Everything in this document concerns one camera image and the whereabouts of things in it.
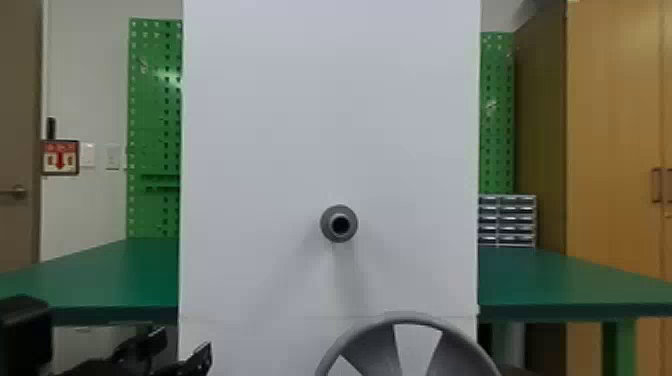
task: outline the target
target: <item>wall switch plate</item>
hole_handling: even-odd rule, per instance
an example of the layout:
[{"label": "wall switch plate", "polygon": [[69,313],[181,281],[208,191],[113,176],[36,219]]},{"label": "wall switch plate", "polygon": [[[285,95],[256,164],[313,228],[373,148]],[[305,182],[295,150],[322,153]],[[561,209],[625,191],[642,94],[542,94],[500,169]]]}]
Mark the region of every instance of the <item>wall switch plate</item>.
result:
[{"label": "wall switch plate", "polygon": [[121,145],[107,144],[105,145],[105,168],[107,170],[121,169]]},{"label": "wall switch plate", "polygon": [[80,167],[96,167],[95,143],[82,142],[80,144],[79,165]]}]

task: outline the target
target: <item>white panel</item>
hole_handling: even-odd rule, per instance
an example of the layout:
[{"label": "white panel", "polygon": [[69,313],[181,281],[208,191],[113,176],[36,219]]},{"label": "white panel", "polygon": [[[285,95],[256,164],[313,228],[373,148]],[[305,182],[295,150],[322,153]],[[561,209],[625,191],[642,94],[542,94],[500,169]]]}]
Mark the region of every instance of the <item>white panel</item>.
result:
[{"label": "white panel", "polygon": [[[218,372],[310,374],[356,317],[476,314],[479,20],[185,3],[180,330],[217,323]],[[318,219],[341,203],[360,230],[334,246]]]}]

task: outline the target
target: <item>fire alarm sign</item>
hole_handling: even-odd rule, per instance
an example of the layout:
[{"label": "fire alarm sign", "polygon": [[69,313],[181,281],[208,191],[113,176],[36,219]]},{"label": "fire alarm sign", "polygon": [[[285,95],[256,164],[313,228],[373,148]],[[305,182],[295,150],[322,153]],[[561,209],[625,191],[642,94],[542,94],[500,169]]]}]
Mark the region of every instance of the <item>fire alarm sign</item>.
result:
[{"label": "fire alarm sign", "polygon": [[42,141],[42,175],[78,175],[79,141]]}]

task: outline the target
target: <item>table leg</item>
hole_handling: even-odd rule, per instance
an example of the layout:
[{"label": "table leg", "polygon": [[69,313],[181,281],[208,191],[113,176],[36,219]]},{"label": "table leg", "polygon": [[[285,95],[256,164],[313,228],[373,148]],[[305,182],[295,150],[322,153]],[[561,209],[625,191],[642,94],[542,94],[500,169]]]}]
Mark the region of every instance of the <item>table leg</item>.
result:
[{"label": "table leg", "polygon": [[635,376],[635,320],[602,323],[602,375]]},{"label": "table leg", "polygon": [[500,365],[525,367],[525,324],[492,324],[492,359]]}]

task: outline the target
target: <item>green tabletop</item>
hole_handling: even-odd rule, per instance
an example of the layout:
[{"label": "green tabletop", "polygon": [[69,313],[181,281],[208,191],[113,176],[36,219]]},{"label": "green tabletop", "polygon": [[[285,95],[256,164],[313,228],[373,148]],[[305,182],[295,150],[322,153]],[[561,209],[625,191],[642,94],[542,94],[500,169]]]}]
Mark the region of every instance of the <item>green tabletop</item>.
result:
[{"label": "green tabletop", "polygon": [[124,240],[0,276],[0,298],[47,301],[56,325],[175,323],[176,240]]},{"label": "green tabletop", "polygon": [[[58,325],[174,323],[178,242],[129,239],[0,275],[0,298],[49,302]],[[672,316],[672,284],[553,252],[482,249],[484,321],[615,321]]]},{"label": "green tabletop", "polygon": [[672,284],[554,252],[484,248],[481,320],[617,321],[672,316]]}]

